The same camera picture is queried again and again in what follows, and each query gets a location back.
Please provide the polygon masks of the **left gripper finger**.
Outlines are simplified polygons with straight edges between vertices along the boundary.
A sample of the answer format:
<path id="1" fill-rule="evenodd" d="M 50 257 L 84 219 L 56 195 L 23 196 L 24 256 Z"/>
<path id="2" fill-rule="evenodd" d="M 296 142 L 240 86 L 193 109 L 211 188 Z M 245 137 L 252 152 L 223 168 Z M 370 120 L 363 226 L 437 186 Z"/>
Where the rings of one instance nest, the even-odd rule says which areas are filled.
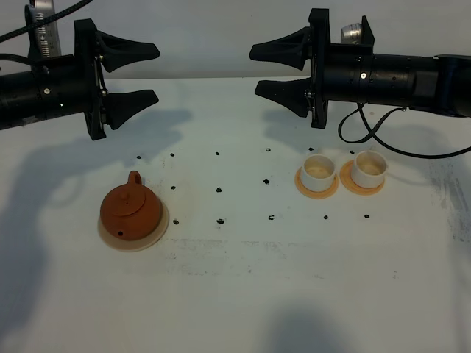
<path id="1" fill-rule="evenodd" d="M 131 117 L 158 102 L 159 99 L 153 90 L 109 93 L 102 99 L 106 124 L 112 130 L 117 130 Z"/>
<path id="2" fill-rule="evenodd" d="M 160 52 L 153 43 L 125 40 L 98 31 L 96 39 L 99 53 L 103 56 L 102 65 L 106 72 L 113 72 L 132 63 L 157 59 Z"/>

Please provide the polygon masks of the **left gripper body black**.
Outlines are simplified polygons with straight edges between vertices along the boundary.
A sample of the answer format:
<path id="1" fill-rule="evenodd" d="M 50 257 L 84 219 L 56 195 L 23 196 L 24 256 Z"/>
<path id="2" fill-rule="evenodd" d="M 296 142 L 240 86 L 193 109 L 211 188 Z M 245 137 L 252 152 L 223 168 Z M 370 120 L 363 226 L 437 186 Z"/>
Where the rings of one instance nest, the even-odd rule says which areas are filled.
<path id="1" fill-rule="evenodd" d="M 39 101 L 31 116 L 42 121 L 83 113 L 92 140 L 106 137 L 101 122 L 96 33 L 91 19 L 76 20 L 74 54 L 41 60 L 32 68 Z"/>

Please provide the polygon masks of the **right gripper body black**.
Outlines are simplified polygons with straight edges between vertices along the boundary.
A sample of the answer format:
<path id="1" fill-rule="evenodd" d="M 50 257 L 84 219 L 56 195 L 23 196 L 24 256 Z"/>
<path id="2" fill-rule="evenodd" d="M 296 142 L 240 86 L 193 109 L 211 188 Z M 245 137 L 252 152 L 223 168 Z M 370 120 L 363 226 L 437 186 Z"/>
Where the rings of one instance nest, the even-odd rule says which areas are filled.
<path id="1" fill-rule="evenodd" d="M 332 43 L 328 9 L 312 9 L 311 29 L 311 127 L 327 125 L 329 101 L 358 103 L 368 87 L 372 70 L 373 47 Z"/>

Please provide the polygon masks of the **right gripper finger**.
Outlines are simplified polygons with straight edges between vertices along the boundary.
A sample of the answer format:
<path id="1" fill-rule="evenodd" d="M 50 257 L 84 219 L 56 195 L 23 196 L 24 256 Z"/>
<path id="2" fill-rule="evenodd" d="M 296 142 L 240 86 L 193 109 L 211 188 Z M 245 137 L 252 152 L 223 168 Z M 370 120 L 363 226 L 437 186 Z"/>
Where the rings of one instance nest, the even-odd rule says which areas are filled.
<path id="1" fill-rule="evenodd" d="M 295 33 L 265 43 L 254 44 L 249 58 L 254 61 L 279 63 L 302 70 L 309 58 L 307 47 L 311 29 L 307 26 Z"/>
<path id="2" fill-rule="evenodd" d="M 255 88 L 255 95 L 278 103 L 299 117 L 306 118 L 311 106 L 305 93 L 310 90 L 311 79 L 292 81 L 261 80 Z"/>

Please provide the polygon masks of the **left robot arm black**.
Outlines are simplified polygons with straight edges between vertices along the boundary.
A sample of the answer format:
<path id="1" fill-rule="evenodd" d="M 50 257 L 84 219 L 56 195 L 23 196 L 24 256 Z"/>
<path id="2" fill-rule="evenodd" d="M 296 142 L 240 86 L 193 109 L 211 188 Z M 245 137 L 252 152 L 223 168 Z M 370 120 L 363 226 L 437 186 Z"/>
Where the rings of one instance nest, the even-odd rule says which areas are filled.
<path id="1" fill-rule="evenodd" d="M 105 138 L 105 126 L 117 130 L 159 99 L 153 90 L 111 93 L 104 74 L 159 56 L 152 43 L 101 32 L 91 19 L 76 20 L 71 55 L 41 60 L 1 56 L 4 61 L 30 67 L 28 71 L 1 76 L 1 128 L 83 113 L 90 138 Z"/>

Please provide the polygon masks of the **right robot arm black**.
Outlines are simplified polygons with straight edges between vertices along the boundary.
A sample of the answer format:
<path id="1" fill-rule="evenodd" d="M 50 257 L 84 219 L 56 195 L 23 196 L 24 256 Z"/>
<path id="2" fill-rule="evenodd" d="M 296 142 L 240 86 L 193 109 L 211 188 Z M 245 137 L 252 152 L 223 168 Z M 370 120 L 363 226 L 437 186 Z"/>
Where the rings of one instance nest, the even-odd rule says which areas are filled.
<path id="1" fill-rule="evenodd" d="M 302 70 L 308 78 L 262 80 L 255 94 L 297 116 L 311 116 L 311 127 L 327 125 L 329 101 L 406 107 L 437 115 L 470 116 L 470 57 L 376 54 L 369 22 L 345 26 L 340 43 L 330 39 L 329 11 L 313 8 L 309 25 L 277 40 L 253 45 L 251 60 Z"/>

